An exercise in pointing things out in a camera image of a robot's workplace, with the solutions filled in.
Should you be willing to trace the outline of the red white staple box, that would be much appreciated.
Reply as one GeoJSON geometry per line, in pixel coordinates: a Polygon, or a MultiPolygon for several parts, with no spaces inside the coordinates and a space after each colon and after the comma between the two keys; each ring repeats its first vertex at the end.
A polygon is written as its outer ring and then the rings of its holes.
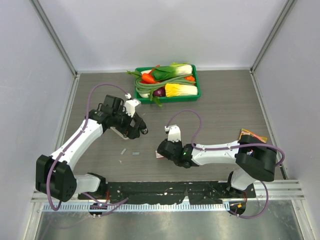
{"type": "Polygon", "coordinates": [[[155,152],[155,157],[156,157],[157,159],[164,158],[164,156],[162,156],[161,154],[159,154],[157,151],[155,152]]]}

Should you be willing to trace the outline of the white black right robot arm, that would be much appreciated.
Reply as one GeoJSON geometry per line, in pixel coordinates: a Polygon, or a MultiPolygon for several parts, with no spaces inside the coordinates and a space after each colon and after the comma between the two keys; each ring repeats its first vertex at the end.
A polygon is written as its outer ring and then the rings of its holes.
{"type": "Polygon", "coordinates": [[[208,164],[235,164],[239,169],[229,174],[225,191],[233,198],[241,196],[255,181],[273,182],[277,150],[251,135],[216,145],[183,145],[181,140],[163,140],[157,153],[178,167],[191,168],[208,164]]]}

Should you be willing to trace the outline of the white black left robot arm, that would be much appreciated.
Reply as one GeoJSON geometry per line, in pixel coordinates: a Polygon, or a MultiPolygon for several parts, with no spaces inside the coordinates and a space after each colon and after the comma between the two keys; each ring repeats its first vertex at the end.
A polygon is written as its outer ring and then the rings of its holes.
{"type": "Polygon", "coordinates": [[[146,135],[148,128],[138,115],[141,102],[135,98],[107,95],[97,109],[88,112],[77,131],[59,149],[36,161],[35,188],[61,202],[74,194],[88,193],[100,200],[107,193],[105,177],[96,173],[74,175],[73,170],[89,146],[106,130],[113,130],[124,140],[146,135]]]}

